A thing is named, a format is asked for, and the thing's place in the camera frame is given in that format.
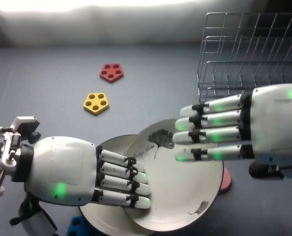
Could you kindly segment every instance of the white backdrop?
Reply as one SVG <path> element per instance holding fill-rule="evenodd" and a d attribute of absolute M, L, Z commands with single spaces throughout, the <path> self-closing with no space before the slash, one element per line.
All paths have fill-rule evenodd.
<path fill-rule="evenodd" d="M 208 12 L 260 12 L 267 0 L 0 0 L 14 46 L 201 40 Z"/>

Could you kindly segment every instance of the yellow pentagon block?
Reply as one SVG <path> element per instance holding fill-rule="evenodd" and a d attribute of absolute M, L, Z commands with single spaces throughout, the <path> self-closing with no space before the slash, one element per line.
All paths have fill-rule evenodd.
<path fill-rule="evenodd" d="M 93 115 L 99 115 L 108 109 L 108 101 L 104 92 L 89 93 L 83 107 Z"/>

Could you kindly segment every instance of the white plate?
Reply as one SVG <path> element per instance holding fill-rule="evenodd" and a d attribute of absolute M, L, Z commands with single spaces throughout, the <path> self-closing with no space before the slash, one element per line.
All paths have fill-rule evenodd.
<path fill-rule="evenodd" d="M 104 142 L 101 146 L 108 151 L 123 154 L 135 136 L 119 136 Z M 110 236 L 147 236 L 153 233 L 133 222 L 121 207 L 87 204 L 81 206 L 80 210 L 93 227 Z"/>
<path fill-rule="evenodd" d="M 193 146 L 174 145 L 175 121 L 163 120 L 144 129 L 124 152 L 145 165 L 151 188 L 149 210 L 125 211 L 137 224 L 153 231 L 177 230 L 200 218 L 215 200 L 223 178 L 223 162 L 180 163 L 174 159 L 177 152 Z M 158 148 L 154 142 L 167 148 Z"/>

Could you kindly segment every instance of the robotic arm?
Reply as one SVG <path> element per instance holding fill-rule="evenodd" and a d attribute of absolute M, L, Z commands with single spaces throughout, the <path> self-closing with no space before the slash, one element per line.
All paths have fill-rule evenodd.
<path fill-rule="evenodd" d="M 292 177 L 292 84 L 190 105 L 180 115 L 175 143 L 220 146 L 184 149 L 177 161 L 255 159 L 254 177 Z"/>
<path fill-rule="evenodd" d="M 45 138 L 34 147 L 22 144 L 39 140 L 38 125 L 35 117 L 17 117 L 9 128 L 0 127 L 0 196 L 6 175 L 13 182 L 24 182 L 26 191 L 19 217 L 11 219 L 11 225 L 23 221 L 29 235 L 52 236 L 57 227 L 39 201 L 150 207 L 147 197 L 138 196 L 150 194 L 142 163 L 70 137 Z"/>

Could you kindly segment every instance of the metal wire rack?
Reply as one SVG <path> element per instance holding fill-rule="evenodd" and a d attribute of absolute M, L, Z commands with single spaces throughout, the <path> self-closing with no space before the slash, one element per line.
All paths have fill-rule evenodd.
<path fill-rule="evenodd" d="M 200 102 L 292 83 L 292 13 L 208 13 L 197 79 Z"/>

